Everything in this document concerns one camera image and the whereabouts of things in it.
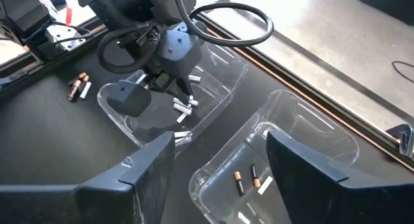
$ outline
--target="black cable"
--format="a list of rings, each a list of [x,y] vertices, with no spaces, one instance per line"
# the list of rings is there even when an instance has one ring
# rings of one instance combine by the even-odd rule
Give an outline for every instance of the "black cable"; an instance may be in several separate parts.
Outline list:
[[[408,67],[411,67],[411,68],[413,68],[413,69],[414,69],[414,65],[409,64],[409,63],[406,63],[406,62],[400,62],[400,61],[393,61],[393,62],[391,62],[391,65],[393,66],[393,68],[394,68],[395,72],[397,72],[397,73],[398,73],[399,75],[401,75],[403,78],[405,78],[405,79],[409,80],[410,82],[414,83],[414,80],[412,80],[411,78],[407,77],[406,75],[404,75],[402,72],[400,72],[400,71],[397,69],[397,66],[395,66],[395,64],[397,64],[397,63],[402,64],[402,65],[407,65]]]
[[[190,17],[187,15],[187,11],[184,7],[184,3],[182,0],[175,0],[177,7],[179,9],[180,15],[182,20],[186,23],[188,29],[191,31],[192,34],[200,37],[201,39],[213,43],[215,45],[225,46],[225,47],[247,47],[247,46],[253,46],[257,45],[258,43],[261,43],[271,37],[273,33],[273,21],[269,16],[267,16],[264,12],[261,10],[254,8],[252,6],[244,5],[241,3],[214,3],[206,6],[199,7],[195,9],[190,16],[194,16],[195,14],[198,14],[205,10],[213,10],[218,8],[234,8],[239,10],[246,10],[248,12],[251,12],[253,14],[258,15],[263,21],[265,21],[267,25],[266,32],[256,38],[256,39],[248,39],[248,40],[234,40],[234,39],[220,39],[213,37],[209,34],[206,34],[202,30],[200,30],[198,27],[194,25],[194,23],[191,21]]]
[[[66,24],[60,23],[60,22],[52,22],[52,25],[66,26]],[[58,41],[52,43],[52,45],[57,45],[59,43],[68,42],[68,41],[72,41],[72,40],[78,40],[78,39],[87,40],[87,39],[93,37],[92,32],[90,30],[86,29],[86,28],[76,27],[76,26],[68,26],[68,27],[73,28],[74,30],[78,31],[78,33],[81,34],[81,36],[75,36],[75,37],[71,37],[71,38],[61,39],[61,40],[58,40]]]
[[[147,63],[147,61],[150,59],[150,57],[155,53],[155,49],[157,48],[157,45],[158,45],[159,36],[156,36],[150,39],[149,45],[145,49],[145,54],[142,55],[142,57],[138,61],[130,63],[129,65],[114,65],[110,63],[104,58],[104,50],[110,42],[116,40],[117,38],[125,36],[126,34],[129,34],[132,32],[137,32],[139,30],[142,30],[143,28],[151,28],[154,24],[155,24],[154,21],[138,23],[135,26],[114,30],[108,33],[107,35],[105,35],[102,38],[102,40],[99,42],[98,48],[96,50],[101,66],[104,69],[108,70],[109,72],[116,73],[116,74],[131,73],[133,71],[138,70],[142,66],[144,66],[145,63]]]

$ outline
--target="concrete floor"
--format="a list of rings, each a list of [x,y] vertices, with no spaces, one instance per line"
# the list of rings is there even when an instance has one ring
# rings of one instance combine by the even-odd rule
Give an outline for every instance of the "concrete floor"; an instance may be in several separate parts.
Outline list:
[[[393,60],[414,63],[413,27],[359,0],[197,0],[197,6],[216,1],[268,13],[274,36],[256,47],[372,125],[387,129],[414,120],[414,84],[391,66]],[[73,9],[75,25],[94,15],[88,7]],[[263,32],[261,22],[240,12],[214,10],[208,16],[242,38]],[[0,51],[0,63],[25,52],[6,41]],[[400,68],[414,79],[414,69]]]

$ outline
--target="clear plastic bin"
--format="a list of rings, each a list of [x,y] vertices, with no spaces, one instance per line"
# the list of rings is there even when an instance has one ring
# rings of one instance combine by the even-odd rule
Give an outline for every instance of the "clear plastic bin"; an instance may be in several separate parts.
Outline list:
[[[190,180],[191,199],[211,223],[290,223],[275,181],[260,195],[250,171],[255,164],[261,184],[273,177],[266,153],[267,131],[273,130],[345,164],[353,164],[359,156],[358,144],[343,128],[296,95],[275,91]],[[243,197],[234,172],[241,173]]]
[[[191,131],[176,143],[178,156],[230,103],[235,90],[247,72],[247,63],[236,53],[216,45],[202,46],[202,60],[191,75],[200,76],[199,83],[192,83],[194,99],[199,102],[193,112],[181,123],[181,112],[173,108],[173,98],[167,93],[151,92],[151,103],[139,117],[119,114],[107,103],[114,84],[104,85],[98,92],[98,103],[109,118],[139,147],[151,142],[165,131]],[[136,82],[143,71],[137,71],[127,80]]]

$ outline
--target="black tabletop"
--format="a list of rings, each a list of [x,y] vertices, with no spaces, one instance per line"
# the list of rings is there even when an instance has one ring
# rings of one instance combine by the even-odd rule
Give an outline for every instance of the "black tabletop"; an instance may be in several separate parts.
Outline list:
[[[112,47],[113,58],[129,63]],[[81,72],[91,77],[85,101],[70,103],[67,82]],[[45,76],[0,104],[0,185],[82,183],[137,151],[100,109],[96,94],[116,75],[99,66],[94,50]],[[208,223],[190,200],[188,182],[275,90],[287,89],[250,64],[232,103],[176,160],[162,223]],[[413,175],[369,145],[357,140],[361,156],[355,167],[385,180],[414,181]]]

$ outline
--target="transparent plastic container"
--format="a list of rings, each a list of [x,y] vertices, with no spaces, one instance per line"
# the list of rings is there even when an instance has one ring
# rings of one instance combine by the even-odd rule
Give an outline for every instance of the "transparent plastic container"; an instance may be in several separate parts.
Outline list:
[[[261,184],[273,177],[266,153],[268,131],[282,131],[344,164],[351,165],[359,157],[358,144],[343,128],[296,95],[275,91],[190,180],[191,199],[211,223],[290,223],[274,180],[263,195],[253,187],[252,164]],[[234,172],[241,173],[243,197],[238,194]]]
[[[247,72],[247,63],[236,53],[216,45],[202,46],[202,60],[191,75],[200,76],[199,83],[192,83],[194,99],[199,102],[192,114],[181,123],[181,112],[173,108],[173,98],[167,93],[151,92],[151,103],[139,117],[117,113],[107,103],[114,84],[104,85],[98,92],[98,103],[108,117],[139,147],[151,142],[165,131],[191,131],[176,142],[178,156],[231,102],[239,82]],[[127,80],[136,82],[143,71],[137,71]]]

